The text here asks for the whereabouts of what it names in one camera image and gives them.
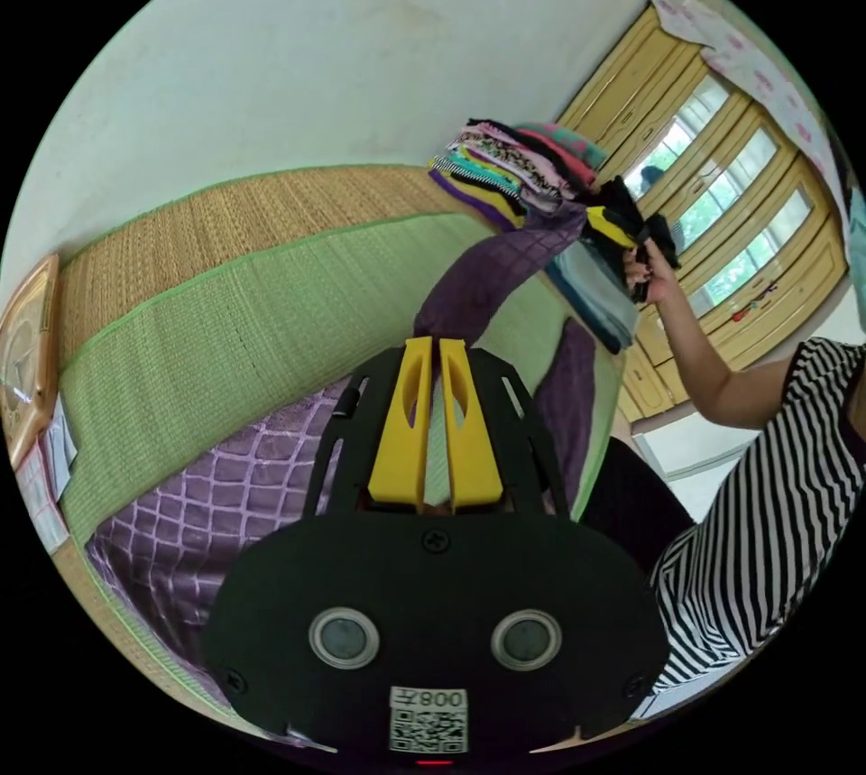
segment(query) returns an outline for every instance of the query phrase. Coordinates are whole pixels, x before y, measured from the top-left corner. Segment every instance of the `qr code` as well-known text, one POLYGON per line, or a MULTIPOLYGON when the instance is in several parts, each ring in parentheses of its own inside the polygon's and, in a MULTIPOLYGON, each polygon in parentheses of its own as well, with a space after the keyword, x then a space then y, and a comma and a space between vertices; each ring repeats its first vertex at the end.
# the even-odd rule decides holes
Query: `qr code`
POLYGON ((466 750, 466 711, 392 709, 391 750, 453 754, 466 750))

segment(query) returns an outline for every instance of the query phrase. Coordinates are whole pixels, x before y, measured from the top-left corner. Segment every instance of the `clock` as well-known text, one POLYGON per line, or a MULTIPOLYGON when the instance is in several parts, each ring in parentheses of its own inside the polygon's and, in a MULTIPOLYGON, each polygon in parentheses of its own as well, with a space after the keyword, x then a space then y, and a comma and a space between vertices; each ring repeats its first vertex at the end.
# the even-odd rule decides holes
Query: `clock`
POLYGON ((16 471, 54 415, 59 277, 60 258, 51 254, 18 286, 0 319, 0 417, 16 471))

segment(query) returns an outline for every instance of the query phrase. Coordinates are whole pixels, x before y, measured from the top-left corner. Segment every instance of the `window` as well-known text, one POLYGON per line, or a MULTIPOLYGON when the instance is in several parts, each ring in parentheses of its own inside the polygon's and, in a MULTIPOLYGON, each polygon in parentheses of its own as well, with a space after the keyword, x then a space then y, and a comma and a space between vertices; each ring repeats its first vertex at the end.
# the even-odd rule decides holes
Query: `window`
POLYGON ((674 114, 660 138, 623 177, 635 200, 640 200, 688 149, 710 120, 722 109, 728 91, 707 75, 674 114))
POLYGON ((797 189, 767 227, 723 270, 688 298, 695 314, 702 318, 756 276, 781 252, 811 210, 809 198, 802 189, 797 189))
MULTIPOLYGON (((777 149, 763 128, 755 132, 728 168, 673 225, 671 233, 680 253, 703 236, 743 196, 777 149)), ((714 162, 708 162, 708 167, 714 170, 714 162)))

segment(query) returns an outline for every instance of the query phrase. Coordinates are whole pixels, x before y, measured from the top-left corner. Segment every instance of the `black and white striped dress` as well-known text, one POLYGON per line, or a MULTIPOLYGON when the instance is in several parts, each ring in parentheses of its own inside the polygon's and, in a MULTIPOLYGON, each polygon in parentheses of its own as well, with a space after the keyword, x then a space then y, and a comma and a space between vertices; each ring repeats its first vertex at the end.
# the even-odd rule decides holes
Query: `black and white striped dress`
POLYGON ((651 575, 671 655, 658 694, 752 654, 821 574, 863 490, 866 443, 845 412, 866 346, 810 339, 782 408, 724 480, 699 525, 651 575))

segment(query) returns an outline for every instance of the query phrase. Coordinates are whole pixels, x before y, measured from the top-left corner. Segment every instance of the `stack of clothes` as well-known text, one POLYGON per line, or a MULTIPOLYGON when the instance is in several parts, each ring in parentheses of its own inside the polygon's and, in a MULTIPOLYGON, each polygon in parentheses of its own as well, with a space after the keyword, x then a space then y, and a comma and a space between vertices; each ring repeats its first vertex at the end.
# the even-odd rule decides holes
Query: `stack of clothes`
POLYGON ((651 236, 676 269, 677 248, 664 217, 644 219, 621 177, 597 183, 606 155, 580 134, 547 123, 504 125, 470 119, 440 155, 429 176, 503 232, 533 215, 552 216, 564 201, 587 207, 578 242, 546 272, 572 309, 614 354, 634 341, 645 284, 629 290, 623 253, 651 236))

